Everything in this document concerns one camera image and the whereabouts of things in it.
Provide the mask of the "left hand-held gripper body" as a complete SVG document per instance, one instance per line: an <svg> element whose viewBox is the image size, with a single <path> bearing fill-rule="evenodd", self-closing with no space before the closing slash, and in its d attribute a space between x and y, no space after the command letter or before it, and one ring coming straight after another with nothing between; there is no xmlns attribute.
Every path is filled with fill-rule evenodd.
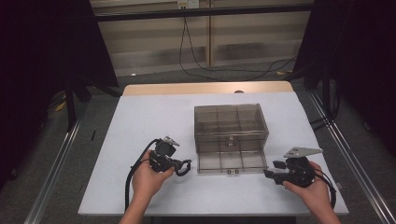
<svg viewBox="0 0 396 224"><path fill-rule="evenodd" d="M154 172L165 172L174 166L180 168L171 158L176 152L175 146L179 146L179 143L169 136L165 136L164 139L159 139L156 142L155 149L149 153L149 164Z"/></svg>

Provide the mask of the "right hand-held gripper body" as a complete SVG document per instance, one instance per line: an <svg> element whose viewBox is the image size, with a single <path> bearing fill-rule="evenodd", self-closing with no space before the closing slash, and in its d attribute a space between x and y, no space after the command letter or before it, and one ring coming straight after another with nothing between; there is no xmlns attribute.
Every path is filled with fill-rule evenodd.
<svg viewBox="0 0 396 224"><path fill-rule="evenodd" d="M288 181L301 188L309 187L315 178L315 171L310 165L307 156L322 152L321 148L310 147L293 147L287 151L284 157L286 158L286 168L289 172L282 182Z"/></svg>

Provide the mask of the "smoky clear drawer box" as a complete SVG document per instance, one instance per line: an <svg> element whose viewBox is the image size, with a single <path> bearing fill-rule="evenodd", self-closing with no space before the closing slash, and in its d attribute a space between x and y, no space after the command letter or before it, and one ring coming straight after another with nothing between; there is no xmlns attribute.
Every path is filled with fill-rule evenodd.
<svg viewBox="0 0 396 224"><path fill-rule="evenodd" d="M197 135L268 134L260 104L201 105L194 108Z"/></svg>

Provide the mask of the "person's right hand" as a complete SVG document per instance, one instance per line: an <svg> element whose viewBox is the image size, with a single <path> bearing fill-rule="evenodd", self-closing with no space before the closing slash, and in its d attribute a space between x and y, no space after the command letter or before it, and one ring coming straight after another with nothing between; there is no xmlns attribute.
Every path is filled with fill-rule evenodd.
<svg viewBox="0 0 396 224"><path fill-rule="evenodd" d="M328 186L319 177L316 176L314 182L307 188L298 187L288 181L284 181L283 186L298 195L311 213L319 214L327 210L332 211Z"/></svg>

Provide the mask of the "person's left hand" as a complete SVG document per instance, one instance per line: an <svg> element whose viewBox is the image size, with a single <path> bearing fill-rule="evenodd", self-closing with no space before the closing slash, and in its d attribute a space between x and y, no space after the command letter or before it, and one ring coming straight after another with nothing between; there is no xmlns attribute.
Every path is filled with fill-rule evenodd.
<svg viewBox="0 0 396 224"><path fill-rule="evenodd" d="M134 191L134 200L150 200L162 187L164 181L174 173L174 168L171 167L162 173L156 173L151 169L149 164L149 149L141 160L142 163L134 172L132 184Z"/></svg>

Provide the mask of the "white table cover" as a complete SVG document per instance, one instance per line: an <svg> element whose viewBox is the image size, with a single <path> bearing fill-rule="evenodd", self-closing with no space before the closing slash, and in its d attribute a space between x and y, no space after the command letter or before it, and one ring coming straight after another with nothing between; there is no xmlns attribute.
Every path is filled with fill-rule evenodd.
<svg viewBox="0 0 396 224"><path fill-rule="evenodd" d="M147 144L170 136L180 144L174 157L198 164L194 113L198 105L258 104L269 137L264 153L279 161L292 147L318 147L297 95L292 92L123 96L92 171L79 213L117 216L124 211L124 187L131 166ZM304 216L293 193L262 174L201 175L191 170L165 181L148 207L150 217Z"/></svg>

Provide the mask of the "black stand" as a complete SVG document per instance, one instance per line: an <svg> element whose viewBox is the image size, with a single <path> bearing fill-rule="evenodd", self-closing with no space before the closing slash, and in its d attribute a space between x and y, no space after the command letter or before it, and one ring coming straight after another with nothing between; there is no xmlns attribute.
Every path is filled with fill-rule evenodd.
<svg viewBox="0 0 396 224"><path fill-rule="evenodd" d="M84 80L76 76L71 76L66 79L64 92L68 115L67 131L70 132L77 122L74 96L77 96L81 102L89 102L92 96Z"/></svg>
<svg viewBox="0 0 396 224"><path fill-rule="evenodd" d="M311 96L314 105L317 107L320 118L314 119L310 122L314 131L330 125L338 115L340 107L341 96L338 92L338 87L332 90L332 81L329 66L324 63L322 65L323 73L321 76L320 89L321 95L317 92L312 92Z"/></svg>

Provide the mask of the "black curtain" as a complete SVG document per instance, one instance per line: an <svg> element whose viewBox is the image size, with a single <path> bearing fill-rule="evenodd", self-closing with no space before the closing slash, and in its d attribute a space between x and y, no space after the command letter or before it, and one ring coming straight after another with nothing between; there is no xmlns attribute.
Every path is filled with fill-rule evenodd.
<svg viewBox="0 0 396 224"><path fill-rule="evenodd" d="M90 0L0 0L0 189L55 93L89 98L118 81Z"/></svg>
<svg viewBox="0 0 396 224"><path fill-rule="evenodd" d="M293 73L335 80L396 157L396 0L314 0Z"/></svg>

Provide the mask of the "black horizontal bar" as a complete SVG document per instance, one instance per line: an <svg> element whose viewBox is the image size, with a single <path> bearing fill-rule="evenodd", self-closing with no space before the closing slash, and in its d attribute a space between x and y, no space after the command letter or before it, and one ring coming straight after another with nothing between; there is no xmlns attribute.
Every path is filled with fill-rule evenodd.
<svg viewBox="0 0 396 224"><path fill-rule="evenodd" d="M256 7L212 7L196 9L172 9L160 11L128 12L128 13L105 13L96 14L92 17L94 21L136 21L151 19L171 19L204 16L223 16L240 14L261 14L261 13L284 13L310 11L314 7L313 3L291 4L291 5L271 5Z"/></svg>

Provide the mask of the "metal floor rail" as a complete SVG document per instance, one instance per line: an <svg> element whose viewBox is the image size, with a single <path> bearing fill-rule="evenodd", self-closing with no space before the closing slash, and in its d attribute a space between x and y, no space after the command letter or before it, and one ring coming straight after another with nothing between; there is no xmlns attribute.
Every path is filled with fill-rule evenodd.
<svg viewBox="0 0 396 224"><path fill-rule="evenodd" d="M335 121L331 119L330 115L325 111L324 103L322 102L318 94L313 91L310 91L308 94L315 108L317 109L321 119L324 121L326 128L330 132L335 144L337 145L344 159L346 160L349 169L357 179L357 182L360 184L365 196L367 197L371 206L374 208L382 224L396 224L396 216L392 214L392 212L390 211L390 207L386 203L385 199L361 166L361 163L355 156L349 143L343 136L342 132L339 130Z"/></svg>
<svg viewBox="0 0 396 224"><path fill-rule="evenodd" d="M63 143L60 147L60 150L57 154L57 157L52 164L49 173L46 177L46 180L39 191L37 197L35 198L35 201L26 217L24 220L23 224L40 224L40 221L45 213L45 210L47 208L47 205L50 201L50 197L52 195L52 192L54 191L54 188L56 186L56 183L59 179L60 173L64 167L64 163L68 157L68 154L75 142L75 138L78 135L78 130L82 121L82 118L84 117L86 110L88 108L89 104L88 103L83 103L80 108L78 109L77 113L77 120L75 123L72 125L71 130L66 133L66 136L63 140Z"/></svg>

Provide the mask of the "white wall outlet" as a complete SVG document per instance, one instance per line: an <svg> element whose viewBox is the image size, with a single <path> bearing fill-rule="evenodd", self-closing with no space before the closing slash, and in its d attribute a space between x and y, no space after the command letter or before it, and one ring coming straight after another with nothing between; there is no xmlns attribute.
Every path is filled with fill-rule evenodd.
<svg viewBox="0 0 396 224"><path fill-rule="evenodd" d="M200 7L199 0L177 0L178 9L195 9Z"/></svg>

